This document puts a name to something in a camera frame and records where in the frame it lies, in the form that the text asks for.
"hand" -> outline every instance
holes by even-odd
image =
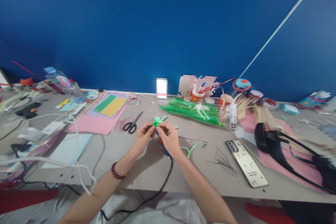
[[[166,150],[169,152],[171,156],[178,155],[181,153],[180,143],[179,143],[179,136],[175,127],[169,123],[164,122],[160,123],[157,127],[157,132],[159,133],[163,144]]]
[[[135,140],[132,151],[139,157],[145,150],[149,137],[154,138],[155,127],[152,122],[142,125],[135,133]]]

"phone screen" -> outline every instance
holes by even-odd
[[[156,78],[156,98],[167,99],[168,79]]]

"bundle of green straws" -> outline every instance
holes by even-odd
[[[195,103],[185,101],[181,98],[169,100],[168,107],[160,106],[162,110],[166,110],[169,114],[190,118],[213,126],[225,126],[218,121],[218,109],[215,104],[206,104],[205,106],[207,106],[209,110],[203,110],[201,108],[195,108]]]

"blue wall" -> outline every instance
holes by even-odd
[[[11,60],[40,76],[54,66],[83,88],[150,93],[155,78],[167,77],[168,93],[176,94],[183,74],[238,77],[296,2],[0,0],[0,68],[16,81],[30,74]],[[315,69],[316,58],[335,52],[333,3],[305,0],[244,77],[276,100],[293,101],[317,88],[336,62],[333,57]],[[320,25],[321,17],[328,24]],[[302,69],[285,70],[286,58]],[[294,79],[301,84],[295,92]]]

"black scissors handle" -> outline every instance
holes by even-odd
[[[128,133],[133,134],[137,129],[137,125],[133,122],[126,123],[123,127],[124,131],[128,131]]]

